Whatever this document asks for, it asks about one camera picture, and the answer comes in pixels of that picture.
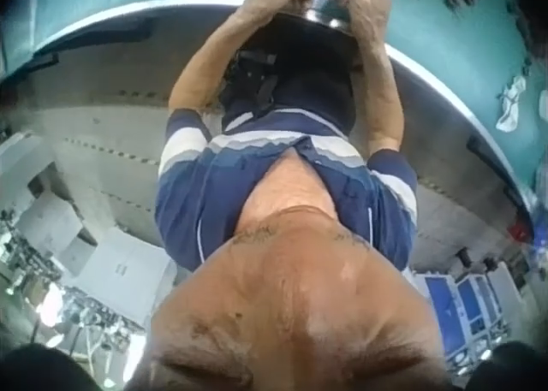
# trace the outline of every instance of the teal wall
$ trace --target teal wall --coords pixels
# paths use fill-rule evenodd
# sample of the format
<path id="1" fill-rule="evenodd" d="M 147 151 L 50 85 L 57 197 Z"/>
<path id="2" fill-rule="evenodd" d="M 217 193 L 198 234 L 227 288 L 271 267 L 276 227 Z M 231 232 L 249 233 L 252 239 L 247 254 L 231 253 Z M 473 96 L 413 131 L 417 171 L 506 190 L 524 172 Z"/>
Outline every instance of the teal wall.
<path id="1" fill-rule="evenodd" d="M 142 1 L 146 0 L 14 0 L 0 23 L 9 73 L 31 60 L 35 48 L 64 27 L 101 10 Z M 518 128 L 513 133 L 495 129 L 502 113 L 497 95 L 520 73 L 526 56 L 515 21 L 506 12 L 508 0 L 478 0 L 456 14 L 443 0 L 393 1 L 388 43 L 448 86 L 496 140 L 517 179 L 532 187 L 548 145 L 548 124 L 537 111 L 546 86 L 540 64 L 533 67 L 521 100 Z"/>

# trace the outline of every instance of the wrinkled skin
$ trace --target wrinkled skin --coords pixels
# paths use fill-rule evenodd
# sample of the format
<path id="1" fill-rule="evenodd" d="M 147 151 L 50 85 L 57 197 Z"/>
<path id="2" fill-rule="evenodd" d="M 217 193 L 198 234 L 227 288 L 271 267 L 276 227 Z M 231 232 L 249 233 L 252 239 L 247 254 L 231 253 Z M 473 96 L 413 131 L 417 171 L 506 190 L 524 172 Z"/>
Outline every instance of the wrinkled skin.
<path id="1" fill-rule="evenodd" d="M 297 207 L 220 247 L 164 301 L 135 382 L 443 389 L 443 367 L 418 292 L 338 222 Z"/>

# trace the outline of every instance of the polo shirt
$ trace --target polo shirt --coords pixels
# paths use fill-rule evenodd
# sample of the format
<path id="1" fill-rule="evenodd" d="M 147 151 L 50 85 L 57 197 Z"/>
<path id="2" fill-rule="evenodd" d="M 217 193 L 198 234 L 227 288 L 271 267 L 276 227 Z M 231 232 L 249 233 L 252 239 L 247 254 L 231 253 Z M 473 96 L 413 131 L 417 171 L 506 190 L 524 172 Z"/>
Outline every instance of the polo shirt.
<path id="1" fill-rule="evenodd" d="M 324 182 L 341 224 L 404 270 L 416 235 L 416 173 L 396 151 L 365 162 L 332 122 L 302 109 L 246 113 L 214 138 L 196 111 L 172 114 L 155 218 L 176 263 L 196 270 L 234 236 L 247 197 L 290 147 Z"/>

